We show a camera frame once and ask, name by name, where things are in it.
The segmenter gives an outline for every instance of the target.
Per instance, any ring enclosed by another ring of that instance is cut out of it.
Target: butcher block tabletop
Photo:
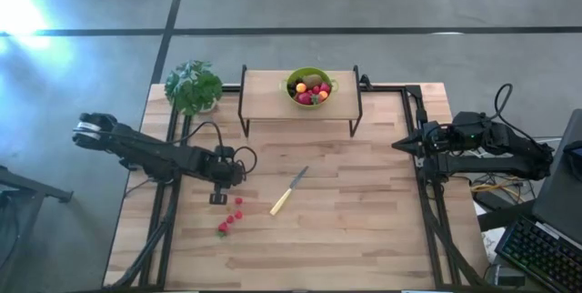
[[[450,122],[444,84],[419,85],[428,118]],[[229,190],[226,206],[208,204],[211,183],[183,177],[166,289],[434,288],[411,157],[391,147],[407,136],[401,96],[363,93],[362,104],[364,116],[353,138],[347,124],[325,120],[254,121],[245,138],[236,93],[225,93],[215,111],[196,116],[192,128],[215,121],[225,145],[252,147],[258,164],[246,182]],[[153,85],[141,131],[165,140],[170,113],[164,87]],[[188,145],[214,150],[215,130],[203,127]],[[250,167],[250,154],[239,155]],[[271,216],[269,210],[305,166],[296,190]],[[144,179],[141,172],[131,173],[127,188]],[[119,279],[144,246],[155,192],[156,184],[149,183],[124,200],[104,284]],[[237,210],[235,197],[244,199],[243,218],[220,238],[216,229]],[[451,178],[445,201],[455,244],[483,273],[487,258],[467,182]],[[442,246],[438,252],[447,275]]]

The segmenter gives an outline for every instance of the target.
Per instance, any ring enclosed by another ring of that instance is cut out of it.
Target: fruit bowl
[[[314,67],[303,67],[289,75],[279,87],[297,106],[305,109],[316,109],[321,107],[337,91],[339,85],[324,71]]]

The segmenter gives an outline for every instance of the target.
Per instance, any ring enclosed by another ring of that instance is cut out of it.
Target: black keyboard
[[[556,292],[582,293],[582,251],[525,217],[506,229],[496,252]]]

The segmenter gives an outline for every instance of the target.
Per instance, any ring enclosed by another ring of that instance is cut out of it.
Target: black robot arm
[[[82,114],[73,135],[76,145],[106,151],[121,158],[119,163],[133,170],[141,166],[145,173],[158,182],[171,182],[179,175],[187,175],[215,184],[211,204],[225,204],[222,188],[240,184],[245,168],[234,161],[235,150],[217,146],[210,151],[199,146],[174,146],[120,124],[114,116]]]
[[[450,125],[422,124],[411,136],[392,145],[416,157],[423,157],[428,179],[447,181],[455,173],[504,173],[539,180],[549,176],[553,149],[547,144],[517,136],[506,124],[491,121],[484,114],[461,112]],[[492,155],[511,157],[467,157],[450,153],[483,148]]]

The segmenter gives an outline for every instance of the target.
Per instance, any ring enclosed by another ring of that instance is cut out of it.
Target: green plant
[[[188,61],[172,70],[166,80],[170,104],[187,116],[210,108],[222,97],[222,81],[210,71],[210,63]]]

